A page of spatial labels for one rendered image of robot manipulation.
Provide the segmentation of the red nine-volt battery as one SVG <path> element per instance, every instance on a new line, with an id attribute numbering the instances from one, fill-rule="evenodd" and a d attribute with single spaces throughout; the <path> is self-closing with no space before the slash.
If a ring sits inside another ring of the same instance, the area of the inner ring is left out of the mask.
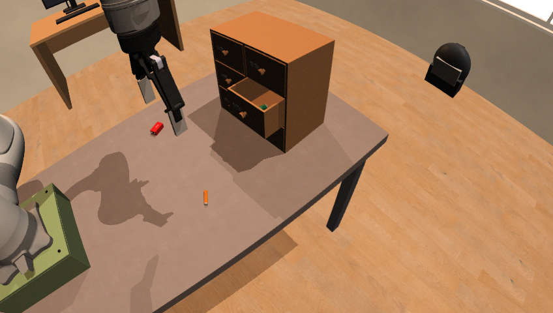
<path id="1" fill-rule="evenodd" d="M 150 130 L 151 134 L 154 134 L 157 136 L 157 134 L 164 128 L 163 123 L 157 122 L 153 128 Z"/>

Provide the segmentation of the dark brown drawer front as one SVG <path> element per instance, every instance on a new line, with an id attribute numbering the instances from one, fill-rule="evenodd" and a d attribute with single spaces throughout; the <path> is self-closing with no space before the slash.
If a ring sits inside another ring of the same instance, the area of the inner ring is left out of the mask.
<path id="1" fill-rule="evenodd" d="M 231 114 L 264 139 L 284 126 L 285 98 L 250 78 L 229 87 L 228 98 Z"/>
<path id="2" fill-rule="evenodd" d="M 215 58 L 245 73 L 243 45 L 213 32 Z"/>
<path id="3" fill-rule="evenodd" d="M 221 99 L 222 99 L 222 107 L 226 108 L 230 112 L 228 92 L 222 86 L 220 86 L 220 95 L 221 95 Z"/>
<path id="4" fill-rule="evenodd" d="M 284 127 L 281 127 L 267 138 L 280 149 L 284 150 Z"/>
<path id="5" fill-rule="evenodd" d="M 247 76 L 285 96 L 286 65 L 245 46 Z"/>
<path id="6" fill-rule="evenodd" d="M 216 61 L 216 66 L 217 66 L 218 82 L 225 88 L 229 88 L 235 83 L 245 79 L 245 75 L 228 67 L 227 65 L 221 63 L 220 61 Z"/>

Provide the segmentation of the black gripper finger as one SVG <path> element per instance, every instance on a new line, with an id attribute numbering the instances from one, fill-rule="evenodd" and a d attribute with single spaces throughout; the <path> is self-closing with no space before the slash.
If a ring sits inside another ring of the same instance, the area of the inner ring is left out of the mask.
<path id="1" fill-rule="evenodd" d="M 137 61 L 140 68 L 142 68 L 145 72 L 148 80 L 152 80 L 160 97 L 165 103 L 167 109 L 164 110 L 164 112 L 168 113 L 173 131 L 178 137 L 184 131 L 188 130 L 182 111 L 182 107 L 185 106 L 185 102 L 183 101 L 181 94 L 172 77 L 172 74 L 168 68 L 165 56 L 160 56 L 158 52 L 157 55 L 158 57 L 154 54 L 150 56 L 150 64 L 153 73 L 149 73 L 142 58 Z"/>
<path id="2" fill-rule="evenodd" d="M 152 102 L 154 99 L 156 99 L 151 81 L 148 80 L 147 76 L 145 75 L 145 72 L 142 68 L 140 68 L 137 60 L 139 59 L 137 54 L 129 54 L 130 59 L 130 65 L 132 69 L 132 74 L 136 75 L 136 79 L 138 82 L 138 85 L 140 87 L 140 91 L 142 93 L 143 99 L 146 104 Z"/>

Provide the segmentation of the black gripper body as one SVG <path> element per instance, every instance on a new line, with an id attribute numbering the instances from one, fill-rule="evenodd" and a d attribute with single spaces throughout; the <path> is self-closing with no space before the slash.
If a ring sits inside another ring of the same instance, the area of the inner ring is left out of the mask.
<path id="1" fill-rule="evenodd" d="M 143 59 L 149 73 L 151 73 L 150 56 L 154 54 L 158 57 L 155 46 L 161 39 L 158 20 L 148 28 L 137 33 L 129 35 L 117 34 L 117 38 L 122 51 L 127 54 L 137 54 L 139 59 Z"/>

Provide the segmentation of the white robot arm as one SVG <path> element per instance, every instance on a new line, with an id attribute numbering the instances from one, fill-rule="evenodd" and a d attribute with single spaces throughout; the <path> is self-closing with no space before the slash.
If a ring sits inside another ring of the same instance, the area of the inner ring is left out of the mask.
<path id="1" fill-rule="evenodd" d="M 157 0 L 100 0 L 110 29 L 129 35 L 148 28 L 160 16 Z M 22 170 L 25 140 L 19 125 L 0 114 L 0 284 L 8 285 L 20 272 L 34 273 L 33 260 L 53 244 L 32 201 L 19 206 L 16 185 Z"/>

